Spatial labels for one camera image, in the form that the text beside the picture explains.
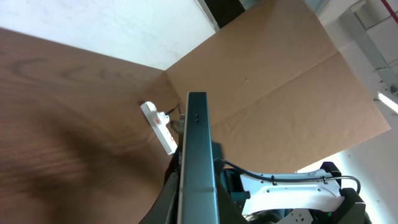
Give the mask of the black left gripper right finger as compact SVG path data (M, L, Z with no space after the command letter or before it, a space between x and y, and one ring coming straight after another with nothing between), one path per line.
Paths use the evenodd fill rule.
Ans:
M213 155L213 166L215 170L215 183L217 189L217 200L218 200L218 212L221 224L248 224L247 220L238 212L235 204L229 196L227 190L221 183L220 175L223 170L223 158L222 146L220 143L211 142L212 155Z

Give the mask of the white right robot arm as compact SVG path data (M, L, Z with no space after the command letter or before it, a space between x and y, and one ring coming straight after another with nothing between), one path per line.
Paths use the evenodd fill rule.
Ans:
M215 159L221 223L367 224L359 179L333 162L311 172L265 174Z

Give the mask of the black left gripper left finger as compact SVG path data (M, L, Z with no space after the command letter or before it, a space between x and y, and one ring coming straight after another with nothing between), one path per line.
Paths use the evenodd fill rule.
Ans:
M180 153L176 150L165 172L164 186L139 224L175 224L178 213Z

